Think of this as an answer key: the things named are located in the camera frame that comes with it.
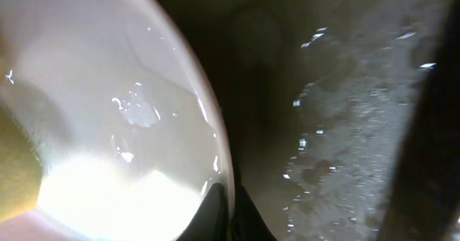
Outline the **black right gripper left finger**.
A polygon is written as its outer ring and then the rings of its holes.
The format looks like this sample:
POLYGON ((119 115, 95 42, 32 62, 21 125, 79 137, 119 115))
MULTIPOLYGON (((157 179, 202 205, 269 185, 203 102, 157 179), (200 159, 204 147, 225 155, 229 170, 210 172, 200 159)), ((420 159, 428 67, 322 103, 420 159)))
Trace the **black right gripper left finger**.
POLYGON ((227 241, 229 208, 224 186, 214 183, 177 241, 227 241))

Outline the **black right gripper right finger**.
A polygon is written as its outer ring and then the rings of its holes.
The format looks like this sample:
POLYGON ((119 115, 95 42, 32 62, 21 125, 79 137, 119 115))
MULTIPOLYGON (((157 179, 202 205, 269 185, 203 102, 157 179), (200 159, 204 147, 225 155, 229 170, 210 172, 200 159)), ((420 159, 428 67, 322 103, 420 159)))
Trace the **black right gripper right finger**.
POLYGON ((236 187, 231 236, 236 241, 277 241, 243 185, 236 187))

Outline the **white plate pink rim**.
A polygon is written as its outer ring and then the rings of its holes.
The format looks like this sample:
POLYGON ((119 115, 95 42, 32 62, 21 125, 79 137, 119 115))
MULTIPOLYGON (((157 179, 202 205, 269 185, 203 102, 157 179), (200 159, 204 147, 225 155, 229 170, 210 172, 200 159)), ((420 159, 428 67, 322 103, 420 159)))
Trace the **white plate pink rim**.
POLYGON ((212 88, 155 0, 1 0, 1 102, 43 169, 3 240, 177 240, 214 183, 230 223, 212 88))

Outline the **green yellow sponge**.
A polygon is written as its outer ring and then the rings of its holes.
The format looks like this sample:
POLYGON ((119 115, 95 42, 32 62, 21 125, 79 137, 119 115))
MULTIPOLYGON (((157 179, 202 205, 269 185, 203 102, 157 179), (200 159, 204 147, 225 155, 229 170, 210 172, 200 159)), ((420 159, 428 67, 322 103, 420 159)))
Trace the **green yellow sponge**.
POLYGON ((8 109, 1 108, 1 221, 36 207, 43 169, 36 149, 8 109))

